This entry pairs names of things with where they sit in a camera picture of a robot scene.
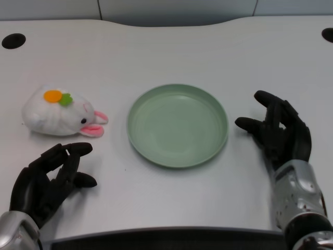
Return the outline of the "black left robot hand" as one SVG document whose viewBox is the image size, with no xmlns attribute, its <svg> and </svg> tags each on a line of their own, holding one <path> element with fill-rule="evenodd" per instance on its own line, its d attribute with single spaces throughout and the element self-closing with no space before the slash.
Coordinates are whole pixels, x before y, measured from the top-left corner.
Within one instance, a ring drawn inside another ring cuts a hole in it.
<svg viewBox="0 0 333 250">
<path fill-rule="evenodd" d="M 96 180 L 78 172 L 80 158 L 93 150 L 90 143 L 57 144 L 28 167 L 15 181 L 10 211 L 29 215 L 42 228 L 74 191 L 93 188 Z"/>
</svg>

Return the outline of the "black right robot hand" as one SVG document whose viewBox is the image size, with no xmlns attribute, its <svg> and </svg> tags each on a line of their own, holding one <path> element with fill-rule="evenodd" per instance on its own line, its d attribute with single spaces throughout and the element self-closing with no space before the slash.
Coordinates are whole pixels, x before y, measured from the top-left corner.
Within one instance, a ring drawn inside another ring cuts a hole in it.
<svg viewBox="0 0 333 250">
<path fill-rule="evenodd" d="M 266 91 L 254 98 L 266 107 L 265 120 L 239 117 L 235 124 L 250 133 L 274 171 L 290 160 L 308 162 L 312 140 L 310 130 L 287 100 Z"/>
</svg>

